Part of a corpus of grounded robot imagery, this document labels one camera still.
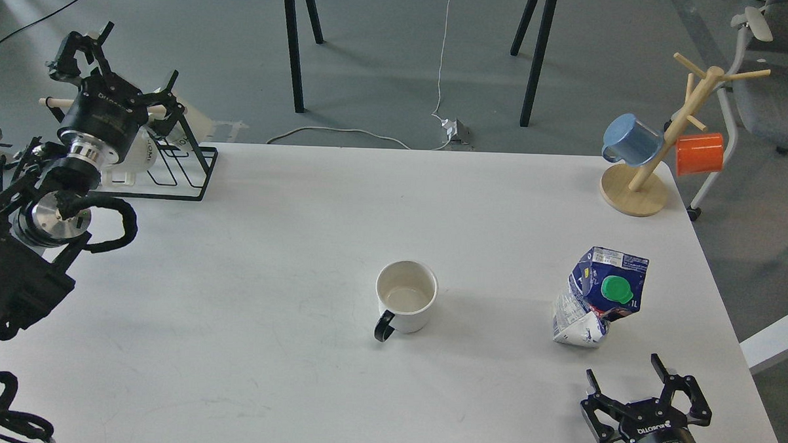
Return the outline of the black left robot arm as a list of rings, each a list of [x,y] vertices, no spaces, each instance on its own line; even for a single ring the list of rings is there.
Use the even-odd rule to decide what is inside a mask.
[[[172,93],[177,73],[145,94],[112,71],[102,48],[113,27],[97,37],[71,32],[47,63],[52,79],[77,88],[68,111],[51,109],[57,143],[35,138],[15,163],[0,158],[0,175],[15,170],[0,190],[0,340],[47,317],[74,291],[68,269],[81,252],[110,252],[136,238],[133,206],[98,192],[103,169],[126,160],[143,126],[162,139],[185,122]],[[0,440],[54,443],[49,421],[12,409],[18,384],[0,371]]]

